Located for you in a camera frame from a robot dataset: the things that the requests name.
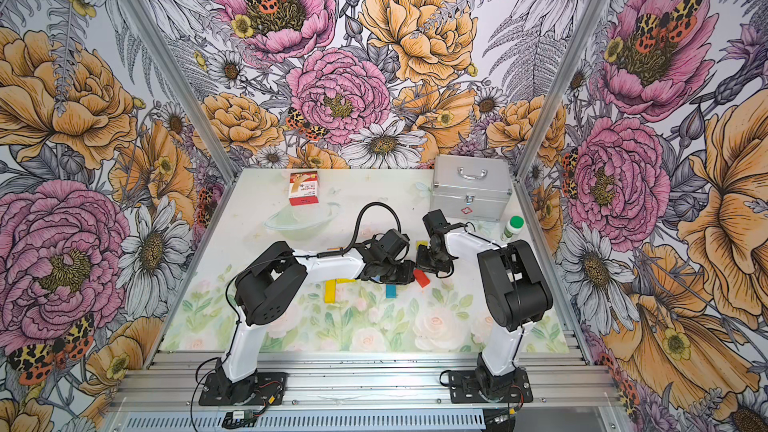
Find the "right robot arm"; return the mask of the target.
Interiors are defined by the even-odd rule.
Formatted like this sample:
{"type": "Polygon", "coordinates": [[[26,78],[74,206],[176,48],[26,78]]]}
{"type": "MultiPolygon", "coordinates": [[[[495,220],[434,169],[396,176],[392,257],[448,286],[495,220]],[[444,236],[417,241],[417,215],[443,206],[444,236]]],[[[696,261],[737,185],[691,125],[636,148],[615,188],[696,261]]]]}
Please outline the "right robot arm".
{"type": "Polygon", "coordinates": [[[522,341],[553,307],[553,296],[530,244],[499,244],[471,232],[436,234],[417,248],[417,268],[439,275],[467,259],[479,272],[486,308],[493,320],[473,370],[448,370],[441,384],[454,404],[533,401],[532,385],[519,365],[522,341]]]}

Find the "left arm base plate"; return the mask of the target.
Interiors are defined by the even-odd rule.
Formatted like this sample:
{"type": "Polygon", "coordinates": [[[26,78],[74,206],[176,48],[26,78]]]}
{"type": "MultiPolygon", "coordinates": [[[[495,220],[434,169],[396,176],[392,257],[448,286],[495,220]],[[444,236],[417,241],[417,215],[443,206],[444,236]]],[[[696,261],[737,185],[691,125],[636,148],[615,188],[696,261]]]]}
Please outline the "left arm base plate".
{"type": "Polygon", "coordinates": [[[232,382],[223,371],[206,377],[198,404],[201,406],[281,405],[288,375],[283,372],[254,372],[232,382]]]}

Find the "long yellow block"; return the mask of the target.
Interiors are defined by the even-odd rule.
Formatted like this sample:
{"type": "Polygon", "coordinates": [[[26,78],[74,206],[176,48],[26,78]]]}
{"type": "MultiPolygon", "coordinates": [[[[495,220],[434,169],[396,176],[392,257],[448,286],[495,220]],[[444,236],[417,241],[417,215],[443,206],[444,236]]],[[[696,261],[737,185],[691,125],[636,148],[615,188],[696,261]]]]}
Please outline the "long yellow block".
{"type": "Polygon", "coordinates": [[[336,302],[336,286],[336,280],[328,280],[325,282],[324,302],[326,304],[334,304],[336,302]]]}

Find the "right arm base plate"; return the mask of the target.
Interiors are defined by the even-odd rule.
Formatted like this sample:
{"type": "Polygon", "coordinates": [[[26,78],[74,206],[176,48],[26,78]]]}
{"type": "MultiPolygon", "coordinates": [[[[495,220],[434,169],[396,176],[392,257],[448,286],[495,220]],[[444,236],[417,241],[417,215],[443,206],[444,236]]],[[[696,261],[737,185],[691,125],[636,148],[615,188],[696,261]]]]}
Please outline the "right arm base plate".
{"type": "Polygon", "coordinates": [[[439,382],[449,390],[454,404],[510,403],[523,406],[534,400],[532,386],[524,368],[493,376],[485,368],[445,370],[439,382]]]}

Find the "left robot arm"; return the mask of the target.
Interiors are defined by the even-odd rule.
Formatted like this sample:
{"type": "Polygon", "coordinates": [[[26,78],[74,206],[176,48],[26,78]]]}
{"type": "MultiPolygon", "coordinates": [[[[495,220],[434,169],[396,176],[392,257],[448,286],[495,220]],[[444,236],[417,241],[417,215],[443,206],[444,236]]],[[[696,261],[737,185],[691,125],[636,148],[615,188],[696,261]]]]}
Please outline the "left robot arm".
{"type": "Polygon", "coordinates": [[[205,382],[202,405],[241,405],[257,389],[258,355],[267,326],[282,317],[300,289],[310,283],[348,279],[407,285],[416,262],[401,259],[402,247],[374,240],[350,249],[309,252],[273,243],[235,278],[236,328],[228,351],[205,382]]]}

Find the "teal block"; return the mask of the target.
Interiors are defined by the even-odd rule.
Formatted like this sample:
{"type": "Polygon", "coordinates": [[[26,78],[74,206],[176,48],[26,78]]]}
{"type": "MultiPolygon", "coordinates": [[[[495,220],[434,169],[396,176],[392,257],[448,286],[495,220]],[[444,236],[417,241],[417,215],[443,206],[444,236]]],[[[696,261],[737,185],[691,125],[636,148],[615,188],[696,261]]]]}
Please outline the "teal block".
{"type": "Polygon", "coordinates": [[[387,284],[385,286],[385,297],[387,299],[397,298],[397,287],[394,284],[387,284]]]}

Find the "red block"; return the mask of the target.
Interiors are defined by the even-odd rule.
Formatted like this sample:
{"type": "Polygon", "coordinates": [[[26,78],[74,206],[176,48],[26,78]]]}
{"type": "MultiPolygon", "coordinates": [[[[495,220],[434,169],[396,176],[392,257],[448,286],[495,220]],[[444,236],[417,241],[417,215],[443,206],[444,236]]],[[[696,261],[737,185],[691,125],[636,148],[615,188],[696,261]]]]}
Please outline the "red block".
{"type": "Polygon", "coordinates": [[[421,288],[426,288],[431,283],[430,279],[421,269],[414,269],[413,276],[414,280],[419,284],[421,288]]]}

